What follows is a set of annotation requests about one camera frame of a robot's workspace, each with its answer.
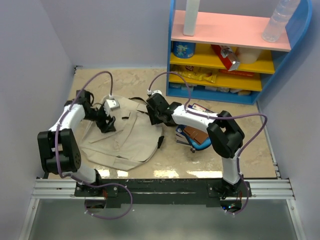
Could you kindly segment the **beige canvas backpack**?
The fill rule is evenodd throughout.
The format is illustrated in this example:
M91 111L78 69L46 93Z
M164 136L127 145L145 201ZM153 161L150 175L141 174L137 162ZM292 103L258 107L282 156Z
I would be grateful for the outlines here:
M78 144L88 161L105 167L129 171L148 162L163 137L161 125L151 125L144 103L115 96L120 108L110 112L115 117L114 132L101 133L89 123Z

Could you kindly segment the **brown leather wallet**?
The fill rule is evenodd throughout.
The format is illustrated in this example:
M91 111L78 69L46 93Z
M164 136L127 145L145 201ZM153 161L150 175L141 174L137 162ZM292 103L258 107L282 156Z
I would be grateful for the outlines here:
M191 126L186 126L183 129L183 132L188 137L190 137L193 141L195 141L198 145L203 144L209 137L207 133L205 133L199 129L193 128Z

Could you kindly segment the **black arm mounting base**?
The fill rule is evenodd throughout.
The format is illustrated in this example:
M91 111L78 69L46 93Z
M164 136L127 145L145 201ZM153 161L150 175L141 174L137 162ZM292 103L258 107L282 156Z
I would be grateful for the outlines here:
M120 208L130 203L140 205L205 205L232 209L233 200L252 196L248 181L241 181L237 194L222 198L214 190L221 178L159 178L159 179L103 179L105 188L100 195L90 195L75 187L74 195L102 198L107 208Z

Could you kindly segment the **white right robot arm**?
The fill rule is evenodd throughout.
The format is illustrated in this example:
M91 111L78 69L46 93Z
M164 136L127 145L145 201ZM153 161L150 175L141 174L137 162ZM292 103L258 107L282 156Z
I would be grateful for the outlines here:
M222 180L214 187L222 199L233 197L241 190L243 175L238 154L245 134L229 112L210 113L191 109L179 102L169 104L158 92L149 93L146 102L152 125L184 125L208 134L214 151L222 160Z

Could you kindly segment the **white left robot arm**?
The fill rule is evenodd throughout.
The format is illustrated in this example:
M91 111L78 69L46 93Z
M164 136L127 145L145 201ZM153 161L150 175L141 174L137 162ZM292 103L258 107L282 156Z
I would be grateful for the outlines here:
M115 132L114 116L103 104L94 107L94 95L86 90L77 90L76 98L68 100L59 120L47 131L37 135L41 167L46 174L71 177L77 181L80 191L92 196L101 195L105 188L99 172L82 163L74 130L82 120L96 124L101 133Z

